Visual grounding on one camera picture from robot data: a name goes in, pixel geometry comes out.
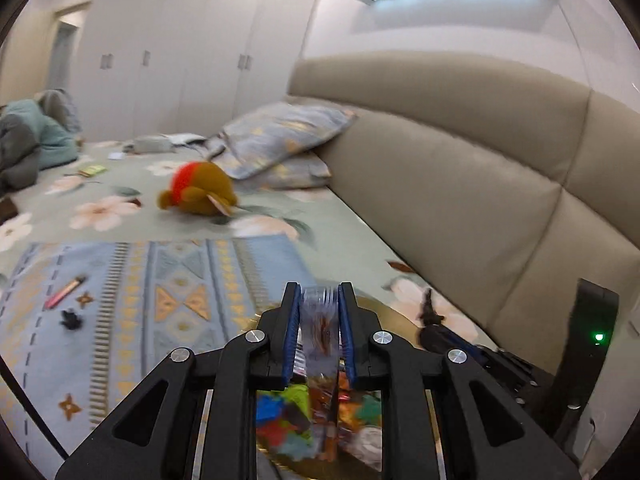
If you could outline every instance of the silver bolt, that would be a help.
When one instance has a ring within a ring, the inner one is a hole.
[[[189,358],[189,350],[186,348],[176,348],[171,352],[171,361],[174,363],[183,363]]]
[[[381,330],[380,332],[376,332],[373,335],[373,341],[375,341],[379,345],[387,345],[391,343],[391,340],[393,338],[394,337],[389,332],[385,332],[384,330]]]
[[[449,361],[456,364],[461,364],[466,361],[466,354],[464,351],[454,348],[453,350],[449,350],[447,354]]]
[[[249,330],[249,332],[244,334],[244,338],[249,343],[259,343],[264,339],[264,332],[262,330]]]

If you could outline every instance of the wardrobe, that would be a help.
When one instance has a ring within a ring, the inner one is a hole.
[[[191,132],[279,100],[316,0],[94,0],[70,92],[87,140]]]

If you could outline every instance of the black cable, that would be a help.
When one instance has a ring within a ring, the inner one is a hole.
[[[38,427],[38,429],[42,432],[44,437],[49,441],[49,443],[54,447],[54,449],[58,452],[58,454],[62,457],[62,460],[66,460],[69,458],[68,453],[65,451],[65,448],[62,447],[62,444],[58,442],[56,437],[51,433],[51,430],[47,426],[46,422],[42,420],[42,417],[34,407],[34,405],[27,397],[27,394],[24,393],[24,390],[18,384],[18,381],[15,380],[14,375],[9,370],[9,367],[2,359],[0,355],[0,377],[4,380],[6,385],[14,394],[15,398],[18,399],[20,405],[24,408],[24,411],[31,417],[33,423]]]

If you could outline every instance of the plush toy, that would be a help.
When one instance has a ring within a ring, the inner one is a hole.
[[[158,207],[177,207],[198,215],[231,216],[238,203],[231,179],[212,162],[189,162],[180,167],[171,182],[171,189],[158,196]]]

